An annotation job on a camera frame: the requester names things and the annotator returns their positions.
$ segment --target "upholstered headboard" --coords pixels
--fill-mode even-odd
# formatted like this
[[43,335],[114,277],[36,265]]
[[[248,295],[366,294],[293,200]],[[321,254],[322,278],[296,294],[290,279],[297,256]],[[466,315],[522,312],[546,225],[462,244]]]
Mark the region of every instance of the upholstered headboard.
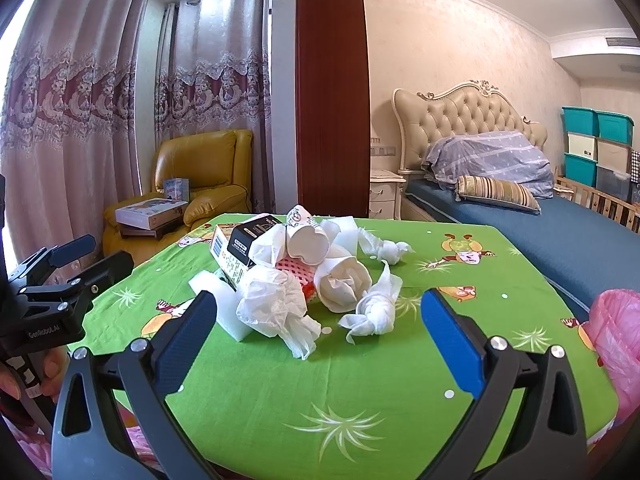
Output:
[[427,146],[443,137],[495,130],[521,131],[542,150],[546,128],[521,117],[508,99],[487,81],[467,81],[442,94],[394,91],[392,105],[402,139],[400,174],[422,173]]

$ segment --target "yellow leather armchair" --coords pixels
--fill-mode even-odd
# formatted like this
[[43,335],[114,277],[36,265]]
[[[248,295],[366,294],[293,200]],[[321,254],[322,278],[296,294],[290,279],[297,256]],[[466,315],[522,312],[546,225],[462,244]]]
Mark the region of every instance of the yellow leather armchair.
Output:
[[[133,256],[134,264],[139,265],[217,215],[249,213],[252,138],[249,130],[225,130],[163,142],[155,156],[152,192],[105,209],[104,255],[124,250]],[[161,198],[164,181],[169,178],[189,179],[191,202],[184,211],[184,225],[160,240],[122,238],[115,218],[116,209]]]

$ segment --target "air vent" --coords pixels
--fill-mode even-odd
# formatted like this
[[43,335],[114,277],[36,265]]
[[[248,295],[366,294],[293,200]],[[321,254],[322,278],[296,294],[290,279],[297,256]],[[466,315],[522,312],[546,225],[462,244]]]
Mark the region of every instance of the air vent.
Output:
[[631,72],[633,74],[640,74],[640,65],[632,65],[631,63],[623,63],[620,65],[622,72]]
[[630,46],[640,48],[638,38],[606,38],[607,46]]

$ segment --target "curtain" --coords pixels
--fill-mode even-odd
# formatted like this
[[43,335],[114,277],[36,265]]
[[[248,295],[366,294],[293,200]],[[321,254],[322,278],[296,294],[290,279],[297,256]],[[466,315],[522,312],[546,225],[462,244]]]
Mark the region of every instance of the curtain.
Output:
[[140,194],[134,74],[146,0],[36,0],[0,116],[6,219],[18,259],[91,234],[103,210]]
[[174,12],[175,17],[170,9],[165,13],[159,48],[156,143],[201,132],[251,130],[253,208],[271,212],[269,0],[184,0]]

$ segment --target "metal screw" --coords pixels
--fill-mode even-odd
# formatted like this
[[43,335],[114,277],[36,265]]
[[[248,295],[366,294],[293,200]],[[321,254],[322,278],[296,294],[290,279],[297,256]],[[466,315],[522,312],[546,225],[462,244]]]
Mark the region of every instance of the metal screw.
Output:
[[146,350],[146,347],[148,346],[148,341],[142,337],[139,337],[138,339],[134,339],[131,344],[129,345],[129,347],[134,351],[134,352],[142,352]]
[[507,340],[505,338],[500,337],[499,335],[495,335],[491,338],[491,346],[496,350],[502,351],[506,350],[509,344],[507,343]]
[[562,359],[564,357],[564,348],[560,345],[553,345],[551,347],[551,355],[553,357],[557,357],[558,359]]
[[81,346],[80,348],[76,348],[74,350],[74,359],[80,360],[84,359],[87,354],[86,346]]

